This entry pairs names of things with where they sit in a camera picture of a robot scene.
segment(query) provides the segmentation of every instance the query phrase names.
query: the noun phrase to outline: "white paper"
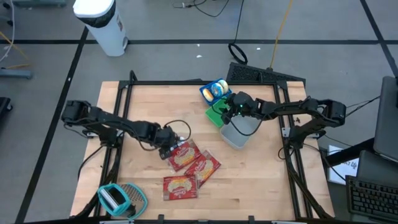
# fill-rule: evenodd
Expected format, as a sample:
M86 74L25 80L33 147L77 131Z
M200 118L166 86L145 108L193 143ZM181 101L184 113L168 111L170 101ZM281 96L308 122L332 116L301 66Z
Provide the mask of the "white paper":
M332 154L338 152L335 150L341 150L341 149L336 146L329 146L328 154L332 155ZM335 168L337 173L339 173L344 178L346 175L351 175L351 176L356 177L358 164L359 164L359 159L357 158L357 159L353 159L351 161L344 162L337 166L334 166L333 168ZM336 184L346 185L346 182L342 178L340 178L333 169L328 168L328 173L329 173L328 181L336 183Z

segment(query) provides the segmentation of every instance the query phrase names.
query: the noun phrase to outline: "snack bag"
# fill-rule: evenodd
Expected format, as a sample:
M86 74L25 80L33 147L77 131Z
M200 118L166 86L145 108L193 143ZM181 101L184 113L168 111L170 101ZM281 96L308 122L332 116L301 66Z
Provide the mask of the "snack bag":
M197 197L198 185L194 175L163 178L163 200Z
M198 188L221 166L208 151L205 151L188 169L184 175L196 175Z
M201 153L198 146L193 142L193 140L188 140L172 151L172 156L167 159L167 162L169 163L169 166L177 172L189 165L195 159L198 159L200 155Z

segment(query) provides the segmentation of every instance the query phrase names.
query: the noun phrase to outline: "keyboard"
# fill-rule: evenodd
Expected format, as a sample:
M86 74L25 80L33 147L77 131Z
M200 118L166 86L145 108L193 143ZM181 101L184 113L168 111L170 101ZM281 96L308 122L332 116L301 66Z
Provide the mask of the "keyboard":
M346 176L348 210L369 218L398 221L398 186Z

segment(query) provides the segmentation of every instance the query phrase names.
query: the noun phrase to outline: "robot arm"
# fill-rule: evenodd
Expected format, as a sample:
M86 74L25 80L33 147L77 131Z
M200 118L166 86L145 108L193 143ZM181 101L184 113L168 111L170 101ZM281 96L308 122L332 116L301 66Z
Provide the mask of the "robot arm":
M101 144L109 147L118 143L118 130L125 131L140 142L159 147L162 159L171 156L170 148L180 140L170 126L162 128L158 123L130 121L91 106L87 101L67 101L61 120L67 126L83 126L86 129L83 133L97 134Z
M247 93L231 94L225 103L230 107L224 109L221 119L228 124L233 116L250 116L268 121L278 116L309 114L313 119L302 126L290 127L289 144L293 148L303 147L305 138L314 133L325 134L323 128L338 127L345 123L346 106L333 100L316 100L307 97L303 101L277 104L256 98L253 100Z

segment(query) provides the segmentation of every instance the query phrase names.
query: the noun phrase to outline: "wooden table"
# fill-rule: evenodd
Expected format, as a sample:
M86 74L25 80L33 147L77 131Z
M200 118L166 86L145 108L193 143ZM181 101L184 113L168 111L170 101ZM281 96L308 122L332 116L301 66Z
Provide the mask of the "wooden table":
M161 125L183 119L191 126L191 138L199 149L211 151L222 162L200 188L199 198L163 201L163 177L183 174L185 169L173 174L157 151L142 150L135 139L126 135L118 183L135 183L146 194L149 206L139 219L156 220L158 214L164 214L168 220L247 220L248 215L254 215L256 220L294 220L286 165L277 157L277 151L282 147L278 119L264 122L244 150L234 150L221 139L219 129L206 117L208 106L198 88L197 85L134 85L132 88L128 119ZM236 85L231 88L234 92L244 91L253 98L275 101L271 86ZM306 97L302 82L288 82L288 88L291 101ZM98 107L112 113L117 90L118 82L103 82ZM305 114L298 117L301 124L310 119ZM183 124L171 125L180 136L187 135L187 127ZM307 139L305 143L318 147L314 139ZM85 157L98 146L98 139L89 140ZM307 146L301 153L308 189L326 212L334 215L320 153ZM82 169L71 215L78 213L98 189L103 159L104 150ZM297 192L301 214L305 216L298 187Z

